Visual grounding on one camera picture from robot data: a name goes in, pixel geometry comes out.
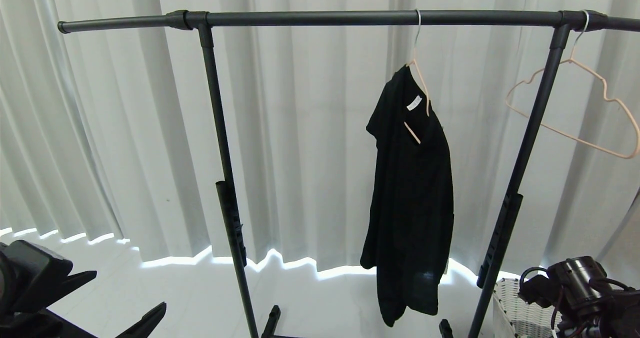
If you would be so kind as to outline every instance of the clothes hanger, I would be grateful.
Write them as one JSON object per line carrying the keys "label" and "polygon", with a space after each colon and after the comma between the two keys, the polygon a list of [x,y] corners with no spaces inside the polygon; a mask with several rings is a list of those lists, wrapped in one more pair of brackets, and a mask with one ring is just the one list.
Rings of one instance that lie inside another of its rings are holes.
{"label": "clothes hanger", "polygon": [[[555,129],[555,128],[553,128],[553,127],[549,127],[549,126],[547,126],[546,124],[543,124],[543,123],[542,123],[542,124],[540,124],[540,126],[546,127],[546,128],[550,129],[550,130],[551,130],[551,131],[553,131],[553,132],[556,132],[556,133],[558,133],[558,134],[560,134],[560,135],[562,135],[562,136],[565,136],[566,138],[569,138],[569,139],[571,139],[571,140],[574,140],[574,141],[576,141],[576,142],[580,142],[581,144],[585,144],[585,145],[587,145],[587,146],[589,146],[589,147],[592,147],[592,148],[594,148],[594,149],[597,149],[597,150],[599,150],[599,151],[602,151],[602,152],[605,152],[605,153],[611,154],[612,156],[615,156],[615,157],[618,157],[618,158],[624,158],[624,159],[633,158],[633,157],[637,156],[637,155],[638,155],[638,153],[640,152],[640,128],[638,128],[638,123],[637,123],[637,122],[636,122],[636,120],[634,119],[634,116],[633,116],[633,115],[631,115],[631,111],[629,111],[629,109],[628,109],[628,108],[627,108],[627,106],[624,104],[624,102],[620,101],[620,100],[619,100],[619,99],[617,99],[617,98],[615,98],[615,99],[611,99],[611,98],[608,98],[608,97],[607,97],[607,85],[606,85],[607,81],[606,81],[606,79],[605,79],[604,77],[602,77],[601,75],[599,75],[599,74],[598,74],[598,72],[595,72],[594,70],[590,69],[589,67],[587,67],[587,66],[583,65],[582,63],[580,63],[580,62],[576,61],[576,59],[574,59],[574,57],[573,57],[573,56],[574,56],[574,54],[576,53],[576,50],[575,50],[575,49],[576,49],[576,44],[578,43],[578,39],[580,38],[580,36],[582,36],[582,35],[583,35],[583,33],[585,33],[585,31],[587,30],[587,27],[589,26],[589,12],[588,12],[588,11],[586,11],[586,10],[582,10],[582,11],[584,12],[584,14],[585,14],[585,15],[587,15],[587,20],[586,20],[586,22],[585,22],[585,24],[584,24],[584,28],[583,28],[582,32],[578,35],[578,37],[576,37],[576,39],[575,39],[575,41],[574,41],[573,47],[572,47],[572,49],[571,49],[571,55],[570,55],[570,56],[569,56],[569,58],[567,58],[566,60],[562,60],[562,61],[560,61],[560,65],[562,65],[563,63],[573,63],[574,65],[576,65],[576,66],[580,67],[581,69],[583,69],[583,70],[585,70],[585,71],[589,72],[591,75],[593,75],[595,78],[599,79],[599,81],[601,81],[601,82],[602,82],[602,86],[603,86],[602,99],[604,99],[604,100],[605,100],[606,102],[608,102],[608,103],[609,103],[609,102],[615,102],[615,103],[617,103],[617,104],[622,108],[622,110],[624,110],[624,113],[626,113],[626,116],[629,118],[629,120],[630,120],[630,122],[631,122],[631,125],[633,125],[633,129],[635,130],[635,138],[636,138],[636,139],[635,139],[635,140],[636,140],[636,143],[635,143],[635,145],[636,145],[636,146],[635,146],[635,151],[633,151],[633,153],[631,153],[631,154],[621,154],[621,153],[617,153],[617,152],[611,151],[611,150],[609,150],[609,149],[606,149],[606,148],[604,148],[604,147],[600,147],[599,145],[594,145],[594,144],[592,144],[592,143],[590,143],[590,142],[586,142],[585,140],[582,140],[582,139],[580,139],[580,138],[578,138],[578,137],[575,137],[575,136],[569,135],[569,134],[567,134],[567,133],[564,133],[564,132],[562,132],[562,131],[559,131],[558,129]],[[523,115],[523,116],[524,116],[524,117],[526,117],[526,118],[528,118],[528,117],[529,117],[529,115],[527,115],[526,113],[524,113],[524,112],[522,112],[522,111],[519,111],[517,108],[515,108],[514,106],[512,106],[512,105],[511,105],[511,103],[509,102],[509,99],[510,99],[510,97],[512,96],[512,93],[514,92],[514,90],[515,90],[515,88],[516,88],[516,87],[520,86],[521,84],[526,84],[526,85],[530,84],[530,83],[533,81],[533,79],[535,78],[535,76],[537,76],[537,74],[539,74],[540,72],[543,72],[544,70],[545,70],[545,69],[544,69],[544,68],[542,68],[542,69],[537,70],[536,72],[533,72],[533,75],[531,76],[531,78],[530,78],[530,79],[528,79],[528,80],[523,79],[523,80],[522,80],[522,81],[520,81],[519,83],[516,83],[516,85],[515,85],[515,86],[513,86],[513,88],[511,88],[511,90],[509,90],[509,93],[507,93],[507,97],[505,97],[505,103],[507,104],[507,106],[508,106],[510,109],[512,109],[512,110],[514,110],[514,111],[516,111],[517,113],[519,113],[520,115]]]}
{"label": "clothes hanger", "polygon": [[[420,78],[420,82],[423,84],[422,85],[422,89],[424,91],[424,96],[425,96],[425,102],[426,102],[426,107],[427,107],[427,116],[429,116],[429,103],[430,103],[430,99],[429,99],[429,91],[427,90],[427,85],[425,84],[425,79],[423,79],[423,74],[420,72],[420,67],[418,67],[418,61],[416,61],[416,47],[418,46],[418,36],[420,35],[420,27],[423,26],[423,16],[422,13],[420,13],[419,9],[415,9],[415,11],[418,13],[418,32],[416,32],[415,34],[415,39],[413,40],[414,44],[413,44],[413,58],[411,59],[411,61],[409,61],[409,63],[407,63],[406,67],[410,67],[411,65],[415,66],[415,70],[416,72],[418,72],[418,77]],[[414,133],[413,129],[411,129],[409,127],[409,125],[405,122],[404,123],[405,127],[407,128],[407,130],[409,130],[409,133],[411,133],[411,136],[413,136],[413,138],[416,140],[416,142],[418,142],[418,144],[420,144],[420,138],[418,138],[418,136],[416,136],[416,134]]]}

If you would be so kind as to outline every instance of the black shirt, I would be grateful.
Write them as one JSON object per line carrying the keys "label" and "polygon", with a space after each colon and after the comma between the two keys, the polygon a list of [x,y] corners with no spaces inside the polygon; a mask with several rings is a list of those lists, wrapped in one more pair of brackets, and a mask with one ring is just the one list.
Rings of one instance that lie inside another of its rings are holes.
{"label": "black shirt", "polygon": [[366,130],[378,153],[360,265],[377,267],[382,319],[393,327],[407,306],[438,313],[453,231],[451,158],[438,117],[430,106],[427,116],[425,93],[406,66],[384,86]]}

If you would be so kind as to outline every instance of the woven basket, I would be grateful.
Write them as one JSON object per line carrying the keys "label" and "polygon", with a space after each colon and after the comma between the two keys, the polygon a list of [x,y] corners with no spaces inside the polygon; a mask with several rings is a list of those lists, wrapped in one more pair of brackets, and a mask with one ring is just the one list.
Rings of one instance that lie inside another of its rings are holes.
{"label": "woven basket", "polygon": [[517,279],[502,279],[493,291],[493,330],[496,338],[549,338],[553,307],[543,309],[518,297]]}

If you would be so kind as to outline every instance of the clothing label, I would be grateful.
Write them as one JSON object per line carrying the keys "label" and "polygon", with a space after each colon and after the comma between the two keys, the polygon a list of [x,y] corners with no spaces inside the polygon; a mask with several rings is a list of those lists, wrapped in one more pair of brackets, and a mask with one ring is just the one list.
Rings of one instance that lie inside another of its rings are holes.
{"label": "clothing label", "polygon": [[411,111],[414,108],[418,107],[418,104],[420,104],[420,102],[423,100],[422,97],[420,97],[420,95],[417,95],[416,98],[413,100],[413,102],[411,102],[409,104],[409,106],[407,106],[407,110]]}

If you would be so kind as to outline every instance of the black clothing rack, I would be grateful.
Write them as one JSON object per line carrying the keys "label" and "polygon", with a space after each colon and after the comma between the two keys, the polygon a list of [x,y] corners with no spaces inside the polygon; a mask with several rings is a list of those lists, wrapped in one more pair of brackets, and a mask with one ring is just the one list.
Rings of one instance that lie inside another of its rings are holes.
{"label": "black clothing rack", "polygon": [[[640,31],[640,19],[609,17],[603,13],[589,12],[589,26],[586,31],[597,29],[619,29],[624,31]],[[215,184],[218,198],[222,207],[222,217],[226,235],[231,248],[233,266],[237,276],[242,305],[249,328],[251,338],[259,338],[256,327],[256,318],[251,305],[249,288],[245,267],[247,254],[243,244],[240,217],[238,215],[238,203],[234,188],[233,173],[231,170],[231,158],[229,156],[229,144],[224,114],[222,112],[222,100],[220,98],[220,85],[216,71],[216,59],[213,49],[213,26],[381,26],[381,25],[411,25],[417,24],[418,14],[414,10],[396,11],[323,11],[323,12],[190,12],[178,10],[166,15],[123,17],[110,19],[96,19],[89,21],[64,22],[57,24],[62,33],[75,31],[92,31],[99,29],[115,28],[143,28],[143,27],[173,27],[178,29],[197,29],[199,41],[202,46],[206,79],[210,92],[211,106],[217,133],[217,142],[220,149],[222,171],[224,181]],[[530,119],[526,126],[522,143],[519,148],[513,172],[509,181],[507,192],[502,202],[502,208],[495,224],[495,229],[489,247],[487,248],[484,263],[478,273],[477,286],[482,288],[480,300],[469,338],[477,338],[480,334],[491,295],[498,279],[498,272],[505,258],[505,252],[509,244],[514,224],[522,203],[522,195],[518,193],[522,177],[530,158],[535,138],[542,122],[542,116],[546,108],[549,94],[556,77],[560,59],[565,49],[569,32],[585,29],[586,14],[582,11],[507,11],[507,10],[421,10],[422,24],[424,25],[489,25],[489,26],[547,26],[553,27],[553,36],[544,67],[544,73],[537,90],[535,103],[531,111]],[[275,335],[275,329],[280,318],[281,311],[274,306],[269,314],[269,320],[262,334],[262,338],[286,338]],[[446,320],[440,324],[443,337],[452,337],[451,329]]]}

